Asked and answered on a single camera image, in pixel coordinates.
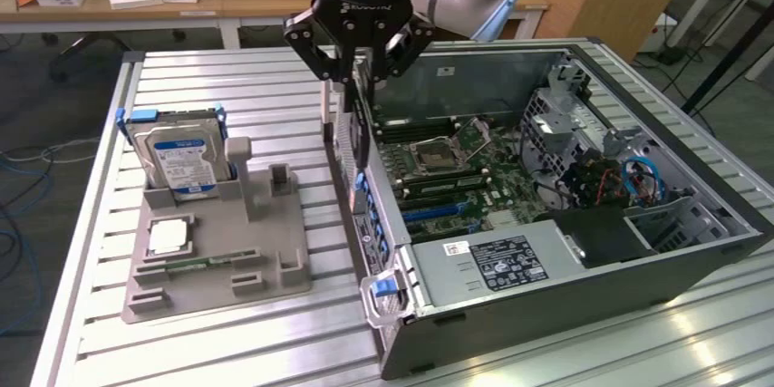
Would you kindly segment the green graphics card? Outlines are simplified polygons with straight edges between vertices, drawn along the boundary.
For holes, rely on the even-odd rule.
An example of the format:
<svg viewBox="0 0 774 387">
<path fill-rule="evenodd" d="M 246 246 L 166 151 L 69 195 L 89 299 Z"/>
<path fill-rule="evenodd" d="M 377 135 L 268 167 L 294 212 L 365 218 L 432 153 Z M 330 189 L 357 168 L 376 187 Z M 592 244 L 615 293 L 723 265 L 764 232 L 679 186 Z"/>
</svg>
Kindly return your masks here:
<svg viewBox="0 0 774 387">
<path fill-rule="evenodd" d="M 349 81 L 344 84 L 343 113 L 349 115 L 347 130 L 353 153 L 355 167 L 363 170 L 368 165 L 371 142 L 369 100 L 373 87 L 369 74 L 369 54 L 365 50 L 355 52 Z"/>
</svg>

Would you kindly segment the black RAM slot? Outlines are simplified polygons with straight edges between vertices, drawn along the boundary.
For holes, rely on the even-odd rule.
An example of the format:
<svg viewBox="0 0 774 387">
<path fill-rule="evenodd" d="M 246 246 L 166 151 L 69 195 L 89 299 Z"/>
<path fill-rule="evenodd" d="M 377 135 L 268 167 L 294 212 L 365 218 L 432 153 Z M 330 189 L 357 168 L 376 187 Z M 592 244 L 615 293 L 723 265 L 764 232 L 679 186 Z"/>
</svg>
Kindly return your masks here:
<svg viewBox="0 0 774 387">
<path fill-rule="evenodd" d="M 408 187 L 429 187 L 429 186 L 437 186 L 437 185 L 452 185 L 456 187 L 463 187 L 463 186 L 468 186 L 468 185 L 476 185 L 476 184 L 487 184 L 487 182 L 491 180 L 491 178 L 485 175 L 480 175 L 480 176 L 471 176 L 471 177 L 465 177 L 465 178 L 460 178 L 460 179 L 447 179 L 447 180 L 439 180 L 439 181 L 431 181 L 431 182 L 420 182 L 420 183 L 411 183 L 411 184 L 405 184 L 405 185 L 397 185 L 401 189 L 408 188 Z"/>
<path fill-rule="evenodd" d="M 449 137 L 455 130 L 399 130 L 399 131 L 380 131 L 377 139 L 384 143 L 404 143 L 411 141 L 420 141 L 436 137 Z"/>
<path fill-rule="evenodd" d="M 376 125 L 379 127 L 400 127 L 400 126 L 433 126 L 433 125 L 444 125 L 448 123 L 448 118 L 379 118 L 376 121 Z"/>
<path fill-rule="evenodd" d="M 393 184 L 405 185 L 411 183 L 431 182 L 447 179 L 460 179 L 480 175 L 481 171 L 479 169 L 465 169 L 461 171 L 452 171 L 445 173 L 432 173 L 429 175 L 405 174 L 404 176 L 393 179 Z"/>
<path fill-rule="evenodd" d="M 400 192 L 405 198 L 423 197 L 445 192 L 464 192 L 485 188 L 491 181 L 492 179 L 488 177 L 423 181 L 405 184 L 400 188 Z"/>
<path fill-rule="evenodd" d="M 425 197 L 436 197 L 436 196 L 456 196 L 461 195 L 467 192 L 483 190 L 488 187 L 487 184 L 476 184 L 468 185 L 463 187 L 456 187 L 452 185 L 437 185 L 429 187 L 408 187 L 404 188 L 401 191 L 401 199 L 413 199 L 413 198 L 425 198 Z"/>
<path fill-rule="evenodd" d="M 380 121 L 376 128 L 381 131 L 399 131 L 399 130 L 448 130 L 453 127 L 453 122 L 447 119 L 431 119 L 431 120 L 387 120 Z"/>
<path fill-rule="evenodd" d="M 380 136 L 417 136 L 433 137 L 445 136 L 455 132 L 452 124 L 404 124 L 393 126 L 381 126 L 379 128 Z"/>
</svg>

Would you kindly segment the CPU socket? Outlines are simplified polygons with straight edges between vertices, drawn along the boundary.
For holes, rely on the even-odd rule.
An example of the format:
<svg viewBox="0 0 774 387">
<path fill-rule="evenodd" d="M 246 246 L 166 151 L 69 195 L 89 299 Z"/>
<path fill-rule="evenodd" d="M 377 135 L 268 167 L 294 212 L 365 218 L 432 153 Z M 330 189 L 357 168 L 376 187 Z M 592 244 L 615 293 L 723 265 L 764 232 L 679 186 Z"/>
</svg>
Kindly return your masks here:
<svg viewBox="0 0 774 387">
<path fill-rule="evenodd" d="M 409 143 L 408 151 L 415 162 L 415 172 L 420 175 L 455 171 L 463 166 L 453 142 L 447 137 Z"/>
</svg>

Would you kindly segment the grey open disk bay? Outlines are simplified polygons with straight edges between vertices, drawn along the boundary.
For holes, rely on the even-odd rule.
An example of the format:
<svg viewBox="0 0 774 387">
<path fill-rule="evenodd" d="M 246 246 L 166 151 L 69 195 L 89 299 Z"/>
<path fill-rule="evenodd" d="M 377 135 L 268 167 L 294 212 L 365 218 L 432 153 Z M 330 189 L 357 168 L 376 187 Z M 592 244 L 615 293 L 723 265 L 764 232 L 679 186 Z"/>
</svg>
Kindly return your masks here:
<svg viewBox="0 0 774 387">
<path fill-rule="evenodd" d="M 624 214 L 657 253 L 730 236 L 727 227 L 695 197 L 680 197 L 647 208 L 632 206 L 624 209 Z"/>
</svg>

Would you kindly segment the green motherboard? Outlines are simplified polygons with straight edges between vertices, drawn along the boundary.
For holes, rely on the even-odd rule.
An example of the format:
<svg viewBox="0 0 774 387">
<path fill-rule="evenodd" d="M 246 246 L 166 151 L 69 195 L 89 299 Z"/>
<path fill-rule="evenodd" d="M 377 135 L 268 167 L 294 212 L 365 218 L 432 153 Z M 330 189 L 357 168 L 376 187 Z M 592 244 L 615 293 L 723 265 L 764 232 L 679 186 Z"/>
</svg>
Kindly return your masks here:
<svg viewBox="0 0 774 387">
<path fill-rule="evenodd" d="M 484 119 L 489 126 L 491 141 L 480 146 L 461 147 L 452 139 L 460 125 L 473 116 Z M 405 230 L 413 243 L 429 242 L 448 237 L 457 237 L 487 230 L 484 217 L 492 211 L 512 210 L 523 224 L 533 221 L 533 218 L 547 210 L 545 204 L 536 195 L 533 188 L 533 174 L 523 168 L 519 161 L 517 146 L 519 132 L 509 126 L 501 125 L 496 118 L 487 115 L 473 115 L 467 118 L 448 117 L 453 122 L 455 133 L 447 137 L 452 140 L 461 159 L 463 166 L 459 170 L 479 169 L 481 175 L 492 181 L 483 190 L 456 195 L 467 202 L 476 205 L 480 211 L 465 216 L 427 219 L 405 222 Z M 380 134 L 375 128 L 376 146 L 379 157 L 387 172 L 389 186 L 396 200 L 401 199 L 400 187 L 393 184 L 393 179 L 405 174 L 416 174 L 415 162 L 408 151 L 408 144 L 384 143 L 377 139 Z"/>
</svg>

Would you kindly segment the metal socket cover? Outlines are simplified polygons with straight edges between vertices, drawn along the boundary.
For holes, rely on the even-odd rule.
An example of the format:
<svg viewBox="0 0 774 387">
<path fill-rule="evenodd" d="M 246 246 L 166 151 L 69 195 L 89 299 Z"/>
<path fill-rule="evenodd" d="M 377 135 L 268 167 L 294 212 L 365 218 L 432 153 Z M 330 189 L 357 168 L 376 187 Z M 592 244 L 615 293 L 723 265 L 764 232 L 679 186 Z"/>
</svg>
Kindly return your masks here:
<svg viewBox="0 0 774 387">
<path fill-rule="evenodd" d="M 491 141 L 489 126 L 477 116 L 469 118 L 459 127 L 452 139 L 461 147 L 480 146 Z"/>
</svg>

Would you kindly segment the hard disk with blue caddy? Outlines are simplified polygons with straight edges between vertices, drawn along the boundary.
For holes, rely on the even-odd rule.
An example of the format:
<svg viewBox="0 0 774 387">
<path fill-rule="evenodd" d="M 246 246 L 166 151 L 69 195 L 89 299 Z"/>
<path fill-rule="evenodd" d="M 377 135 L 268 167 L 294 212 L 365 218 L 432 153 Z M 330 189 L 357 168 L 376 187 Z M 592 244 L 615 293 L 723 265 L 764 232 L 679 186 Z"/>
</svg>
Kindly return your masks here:
<svg viewBox="0 0 774 387">
<path fill-rule="evenodd" d="M 148 186 L 169 189 L 178 201 L 209 198 L 233 178 L 225 160 L 225 110 L 138 109 L 114 112 L 117 128 L 133 148 Z"/>
</svg>

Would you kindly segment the white small cabinet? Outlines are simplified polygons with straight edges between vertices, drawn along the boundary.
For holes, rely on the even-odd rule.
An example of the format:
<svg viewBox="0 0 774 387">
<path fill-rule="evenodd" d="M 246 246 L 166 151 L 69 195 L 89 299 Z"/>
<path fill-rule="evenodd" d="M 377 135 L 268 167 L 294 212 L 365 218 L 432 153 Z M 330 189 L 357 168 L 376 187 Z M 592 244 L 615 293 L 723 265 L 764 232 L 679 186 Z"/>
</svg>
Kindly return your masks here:
<svg viewBox="0 0 774 387">
<path fill-rule="evenodd" d="M 677 21 L 675 18 L 667 13 L 660 13 L 637 49 L 637 54 L 652 54 L 664 49 L 668 37 L 676 27 Z"/>
</svg>

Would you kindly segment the wooden desk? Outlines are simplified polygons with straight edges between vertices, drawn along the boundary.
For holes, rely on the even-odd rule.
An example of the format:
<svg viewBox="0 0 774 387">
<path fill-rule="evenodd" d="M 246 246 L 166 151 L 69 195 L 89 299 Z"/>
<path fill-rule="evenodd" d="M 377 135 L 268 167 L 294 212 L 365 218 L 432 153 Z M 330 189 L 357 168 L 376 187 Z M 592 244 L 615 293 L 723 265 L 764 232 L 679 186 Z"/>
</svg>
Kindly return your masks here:
<svg viewBox="0 0 774 387">
<path fill-rule="evenodd" d="M 310 0 L 198 0 L 112 10 L 109 0 L 84 0 L 78 7 L 21 5 L 0 0 L 0 34 L 214 28 L 225 49 L 238 48 L 238 29 L 272 26 L 305 10 Z M 182 17 L 180 11 L 214 11 L 217 16 Z"/>
</svg>

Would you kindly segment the black open PC case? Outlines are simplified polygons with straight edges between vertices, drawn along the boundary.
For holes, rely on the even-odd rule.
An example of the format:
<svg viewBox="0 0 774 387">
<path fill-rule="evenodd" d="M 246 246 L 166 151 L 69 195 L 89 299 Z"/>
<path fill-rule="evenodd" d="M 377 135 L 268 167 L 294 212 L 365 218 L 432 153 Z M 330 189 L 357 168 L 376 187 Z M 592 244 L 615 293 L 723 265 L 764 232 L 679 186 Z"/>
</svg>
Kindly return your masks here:
<svg viewBox="0 0 774 387">
<path fill-rule="evenodd" d="M 588 106 L 607 125 L 601 149 L 588 150 L 557 179 L 525 168 L 521 117 L 549 70 L 577 65 L 589 75 Z M 774 188 L 721 150 L 679 105 L 609 48 L 592 40 L 433 44 L 400 77 L 372 83 L 367 167 L 349 149 L 343 91 L 328 136 L 328 161 L 355 261 L 357 293 L 375 339 L 379 374 L 397 379 L 464 361 L 620 314 L 672 302 L 721 267 L 774 239 L 759 207 Z M 533 174 L 548 212 L 568 208 L 659 206 L 695 197 L 730 236 L 640 259 L 587 268 L 500 297 L 435 307 L 411 265 L 411 241 L 376 146 L 379 118 L 487 115 L 519 132 L 517 154 Z M 368 193 L 355 191 L 367 176 Z M 365 215 L 377 219 L 373 230 Z M 371 233 L 381 234 L 379 242 Z M 380 255 L 375 247 L 388 247 Z M 375 298 L 369 286 L 392 278 L 399 292 Z"/>
</svg>

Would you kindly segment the grey power supply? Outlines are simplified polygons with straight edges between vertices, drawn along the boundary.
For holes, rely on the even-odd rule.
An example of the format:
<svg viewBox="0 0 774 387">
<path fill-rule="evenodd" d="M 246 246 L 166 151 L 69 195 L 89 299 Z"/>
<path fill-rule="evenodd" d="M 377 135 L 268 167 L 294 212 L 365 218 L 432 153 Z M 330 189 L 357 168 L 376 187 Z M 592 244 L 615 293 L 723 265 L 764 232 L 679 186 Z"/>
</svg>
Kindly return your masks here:
<svg viewBox="0 0 774 387">
<path fill-rule="evenodd" d="M 519 293 L 587 271 L 552 220 L 415 244 L 411 265 L 435 307 Z"/>
</svg>

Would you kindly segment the black plastic shroud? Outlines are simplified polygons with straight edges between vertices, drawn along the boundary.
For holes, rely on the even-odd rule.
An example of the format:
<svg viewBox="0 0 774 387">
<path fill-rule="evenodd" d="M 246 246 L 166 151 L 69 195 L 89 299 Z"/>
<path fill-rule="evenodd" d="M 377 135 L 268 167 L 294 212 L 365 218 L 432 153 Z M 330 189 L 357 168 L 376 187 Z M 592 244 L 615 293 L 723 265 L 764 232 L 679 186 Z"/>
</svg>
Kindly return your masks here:
<svg viewBox="0 0 774 387">
<path fill-rule="evenodd" d="M 580 251 L 585 268 L 623 263 L 653 256 L 636 227 L 619 207 L 568 208 L 539 214 L 533 222 L 553 220 Z"/>
</svg>

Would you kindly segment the silver CPU chip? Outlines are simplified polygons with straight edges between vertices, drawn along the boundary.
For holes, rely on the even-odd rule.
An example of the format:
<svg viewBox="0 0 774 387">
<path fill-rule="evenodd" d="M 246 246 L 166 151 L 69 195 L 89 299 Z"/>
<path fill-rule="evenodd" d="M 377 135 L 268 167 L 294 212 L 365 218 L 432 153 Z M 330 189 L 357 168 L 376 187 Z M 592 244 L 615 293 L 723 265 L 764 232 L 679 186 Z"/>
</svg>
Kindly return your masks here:
<svg viewBox="0 0 774 387">
<path fill-rule="evenodd" d="M 186 245 L 186 226 L 182 219 L 157 221 L 149 230 L 148 252 L 153 256 L 174 253 Z"/>
</svg>

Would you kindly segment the grey parts rack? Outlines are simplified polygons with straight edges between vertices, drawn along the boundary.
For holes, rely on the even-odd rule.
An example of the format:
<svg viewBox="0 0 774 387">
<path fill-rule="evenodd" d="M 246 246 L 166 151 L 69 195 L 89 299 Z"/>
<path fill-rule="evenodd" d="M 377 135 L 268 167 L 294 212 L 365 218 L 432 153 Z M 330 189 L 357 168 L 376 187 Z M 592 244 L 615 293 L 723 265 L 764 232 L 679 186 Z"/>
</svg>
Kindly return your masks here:
<svg viewBox="0 0 774 387">
<path fill-rule="evenodd" d="M 168 189 L 145 189 L 134 231 L 121 319 L 133 324 L 277 298 L 310 288 L 310 262 L 297 177 L 284 163 L 250 171 L 252 144 L 225 140 L 225 159 L 236 177 L 220 182 L 206 199 L 177 201 Z M 186 245 L 153 256 L 148 238 L 157 221 L 182 219 Z M 232 263 L 169 273 L 162 265 L 226 256 Z"/>
</svg>

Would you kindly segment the silver chipset heatsink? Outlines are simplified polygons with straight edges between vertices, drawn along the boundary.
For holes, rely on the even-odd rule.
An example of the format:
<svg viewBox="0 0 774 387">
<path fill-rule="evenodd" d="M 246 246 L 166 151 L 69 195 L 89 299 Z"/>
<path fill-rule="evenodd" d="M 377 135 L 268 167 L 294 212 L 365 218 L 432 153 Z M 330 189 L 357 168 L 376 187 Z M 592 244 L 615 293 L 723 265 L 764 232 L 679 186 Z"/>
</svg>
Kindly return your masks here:
<svg viewBox="0 0 774 387">
<path fill-rule="evenodd" d="M 521 224 L 521 221 L 512 210 L 489 212 L 484 217 L 484 221 L 491 229 L 517 227 Z"/>
</svg>

